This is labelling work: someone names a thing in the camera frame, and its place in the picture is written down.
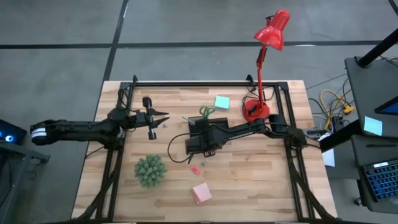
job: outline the pink block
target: pink block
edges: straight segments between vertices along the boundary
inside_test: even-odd
[[[202,203],[205,200],[211,199],[210,190],[206,183],[197,185],[196,187],[192,188],[192,190],[197,203]]]

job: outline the artificial plant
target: artificial plant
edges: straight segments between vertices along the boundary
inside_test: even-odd
[[[160,155],[148,155],[146,159],[139,159],[134,172],[141,187],[149,189],[161,184],[167,169]]]

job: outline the green scissors handle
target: green scissors handle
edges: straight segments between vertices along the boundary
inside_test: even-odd
[[[209,115],[214,113],[215,111],[216,111],[216,108],[214,106],[201,106],[199,109],[199,113],[204,118],[209,118]]]

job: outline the white label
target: white label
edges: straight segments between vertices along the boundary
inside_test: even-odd
[[[37,136],[47,136],[47,133],[46,132],[32,133],[32,138],[36,138]]]
[[[36,133],[36,132],[45,132],[45,128],[37,128],[37,129],[32,131],[32,134]]]
[[[374,166],[374,168],[378,168],[380,166],[386,166],[386,165],[388,165],[388,162],[382,162],[382,163],[379,163],[379,164],[374,164],[373,166]]]

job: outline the wooden tabletop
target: wooden tabletop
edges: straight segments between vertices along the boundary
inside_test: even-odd
[[[298,128],[314,127],[304,82],[287,82]],[[119,85],[120,82],[104,83],[96,121],[105,119],[115,107]],[[272,91],[271,88],[266,89],[267,98],[271,97]],[[188,164],[176,164],[167,156],[169,141],[178,134],[188,132],[188,123],[181,116],[199,116],[200,106],[214,105],[216,95],[229,97],[230,109],[217,110],[210,118],[227,117],[230,127],[245,123],[241,107],[242,97],[247,92],[246,87],[135,87],[134,110],[145,110],[142,97],[149,96],[153,107],[157,111],[170,113],[170,119],[164,122],[165,128],[161,124],[155,130],[157,139],[153,141],[148,140],[147,128],[127,133],[114,221],[296,221],[283,140],[254,134],[228,142],[213,157],[195,155],[191,164],[200,169],[200,175],[194,174]],[[267,104],[271,113],[278,113],[275,97]],[[174,159],[187,157],[186,138],[182,136],[173,142],[170,152]],[[87,153],[100,146],[97,142],[91,142]],[[160,154],[169,170],[162,185],[149,190],[141,188],[134,177],[134,165],[148,154]],[[307,147],[303,150],[303,157],[312,192],[328,212],[336,216],[321,151]],[[106,150],[102,149],[85,161],[72,217],[79,216],[98,193],[105,158]],[[201,166],[202,161],[205,161],[205,167]],[[213,198],[198,205],[192,187],[204,182],[208,184]],[[109,197],[104,214],[108,211],[108,201]],[[305,200],[301,201],[303,210],[306,210]]]

